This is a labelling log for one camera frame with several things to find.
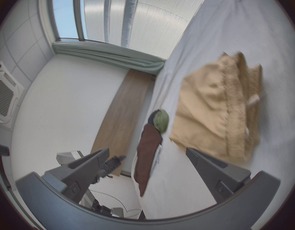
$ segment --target green curtain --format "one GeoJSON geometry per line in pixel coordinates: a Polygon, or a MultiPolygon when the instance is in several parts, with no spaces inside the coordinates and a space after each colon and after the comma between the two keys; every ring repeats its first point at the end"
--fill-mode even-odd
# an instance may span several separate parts
{"type": "Polygon", "coordinates": [[[54,42],[56,53],[80,56],[124,69],[135,69],[157,75],[165,59],[129,48],[100,42],[54,42]]]}

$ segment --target brown cloth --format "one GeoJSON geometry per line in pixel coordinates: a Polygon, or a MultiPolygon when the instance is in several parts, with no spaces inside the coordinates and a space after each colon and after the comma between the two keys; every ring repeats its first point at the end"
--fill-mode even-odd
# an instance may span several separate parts
{"type": "Polygon", "coordinates": [[[155,152],[162,138],[154,125],[147,123],[144,126],[141,140],[137,148],[137,164],[134,179],[139,184],[140,197],[143,196],[150,175],[155,152]]]}
{"type": "Polygon", "coordinates": [[[180,148],[196,148],[226,161],[248,160],[260,140],[261,71],[260,65],[248,68],[239,52],[224,53],[186,76],[170,139],[180,148]]]}

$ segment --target wood floor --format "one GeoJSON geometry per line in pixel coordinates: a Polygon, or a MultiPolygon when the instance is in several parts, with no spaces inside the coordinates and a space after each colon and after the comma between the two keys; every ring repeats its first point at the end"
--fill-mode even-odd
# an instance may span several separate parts
{"type": "MultiPolygon", "coordinates": [[[[91,152],[109,148],[109,159],[127,154],[151,79],[151,74],[129,70],[108,108],[91,152]]],[[[112,174],[119,176],[122,167],[112,174]]]]}

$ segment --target air vent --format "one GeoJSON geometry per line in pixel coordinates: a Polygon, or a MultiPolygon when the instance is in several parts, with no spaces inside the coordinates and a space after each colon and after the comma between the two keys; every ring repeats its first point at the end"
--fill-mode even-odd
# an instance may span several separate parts
{"type": "Polygon", "coordinates": [[[13,96],[13,91],[0,80],[0,115],[7,116],[13,96]]]}
{"type": "Polygon", "coordinates": [[[11,128],[15,118],[14,110],[23,93],[21,86],[0,62],[0,125],[11,128]]]}

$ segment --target white bed sheet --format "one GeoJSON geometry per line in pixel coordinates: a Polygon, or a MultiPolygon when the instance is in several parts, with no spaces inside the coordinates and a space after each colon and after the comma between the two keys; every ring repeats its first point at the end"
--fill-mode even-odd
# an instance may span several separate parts
{"type": "Polygon", "coordinates": [[[250,67],[263,67],[266,97],[260,104],[260,144],[250,161],[281,180],[273,201],[253,226],[260,229],[278,210],[295,183],[295,30],[275,0],[205,0],[157,76],[148,116],[165,109],[170,120],[163,150],[145,194],[136,192],[147,219],[176,217],[216,202],[185,155],[169,140],[184,76],[223,52],[244,53],[250,67]]]}

